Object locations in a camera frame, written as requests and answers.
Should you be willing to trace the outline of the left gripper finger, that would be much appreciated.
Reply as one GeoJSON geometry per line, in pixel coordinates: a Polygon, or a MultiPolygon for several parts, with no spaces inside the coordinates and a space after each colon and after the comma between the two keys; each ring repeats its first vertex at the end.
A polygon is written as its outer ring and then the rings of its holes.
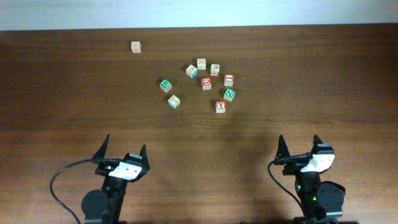
{"type": "Polygon", "coordinates": [[[92,159],[104,159],[106,155],[106,150],[108,147],[110,135],[108,134],[103,141],[102,145],[99,147],[99,149],[95,152],[93,155],[92,159]]]}
{"type": "Polygon", "coordinates": [[[149,160],[147,157],[146,145],[142,146],[140,151],[142,170],[150,170],[149,160]]]}

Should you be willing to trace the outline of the blue edged wooden block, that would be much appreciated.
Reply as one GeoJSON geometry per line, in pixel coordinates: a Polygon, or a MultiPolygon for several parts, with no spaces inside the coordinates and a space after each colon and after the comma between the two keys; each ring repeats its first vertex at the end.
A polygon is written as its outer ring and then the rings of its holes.
{"type": "Polygon", "coordinates": [[[173,109],[176,109],[177,106],[180,104],[180,99],[175,96],[172,95],[168,100],[167,103],[169,104],[170,107],[172,107],[173,109]]]}

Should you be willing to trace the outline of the red letter Y block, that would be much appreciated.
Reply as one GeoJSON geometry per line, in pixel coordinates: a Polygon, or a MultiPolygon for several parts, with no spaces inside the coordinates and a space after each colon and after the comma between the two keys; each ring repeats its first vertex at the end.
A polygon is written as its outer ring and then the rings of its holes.
{"type": "Polygon", "coordinates": [[[226,102],[225,101],[216,101],[215,110],[217,113],[224,113],[226,111],[226,102]]]}

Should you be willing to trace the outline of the green letter N block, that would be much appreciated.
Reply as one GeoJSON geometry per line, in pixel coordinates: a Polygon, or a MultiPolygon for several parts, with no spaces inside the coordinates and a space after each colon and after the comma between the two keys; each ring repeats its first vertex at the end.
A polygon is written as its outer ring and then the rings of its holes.
{"type": "Polygon", "coordinates": [[[227,88],[224,92],[223,98],[229,102],[232,102],[233,98],[235,97],[236,92],[230,88],[227,88]]]}

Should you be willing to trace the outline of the red letter E block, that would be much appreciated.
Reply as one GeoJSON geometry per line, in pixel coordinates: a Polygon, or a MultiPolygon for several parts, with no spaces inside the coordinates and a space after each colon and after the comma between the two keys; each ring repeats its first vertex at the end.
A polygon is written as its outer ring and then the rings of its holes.
{"type": "Polygon", "coordinates": [[[224,86],[233,86],[234,84],[234,75],[233,74],[225,74],[224,75],[224,86]]]}

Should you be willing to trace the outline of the red letter P block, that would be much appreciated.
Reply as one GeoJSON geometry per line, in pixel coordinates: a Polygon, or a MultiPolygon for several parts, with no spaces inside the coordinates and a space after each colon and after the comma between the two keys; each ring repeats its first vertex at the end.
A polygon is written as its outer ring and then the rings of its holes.
{"type": "Polygon", "coordinates": [[[210,90],[212,88],[212,82],[210,77],[205,77],[201,79],[202,90],[210,90]]]}

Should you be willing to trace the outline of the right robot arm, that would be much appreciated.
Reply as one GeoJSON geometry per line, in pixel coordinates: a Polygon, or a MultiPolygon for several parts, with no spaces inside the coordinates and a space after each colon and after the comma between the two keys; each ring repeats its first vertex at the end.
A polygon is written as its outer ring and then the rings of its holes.
{"type": "Polygon", "coordinates": [[[335,182],[321,181],[320,175],[333,163],[335,151],[317,135],[313,137],[312,150],[305,154],[292,156],[283,136],[279,136],[275,158],[270,166],[283,166],[284,176],[295,177],[294,200],[303,215],[295,217],[294,223],[337,223],[343,216],[343,203],[346,189],[335,182]]]}

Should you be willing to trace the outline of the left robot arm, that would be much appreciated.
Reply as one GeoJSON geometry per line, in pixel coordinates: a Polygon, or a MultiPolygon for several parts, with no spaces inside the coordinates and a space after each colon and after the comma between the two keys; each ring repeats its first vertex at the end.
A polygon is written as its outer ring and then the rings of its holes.
{"type": "Polygon", "coordinates": [[[103,185],[99,190],[88,192],[81,202],[87,224],[120,223],[127,184],[137,182],[150,170],[146,146],[142,146],[139,154],[127,153],[123,159],[106,159],[108,143],[109,136],[93,156],[98,165],[95,174],[104,177],[103,185]]]}

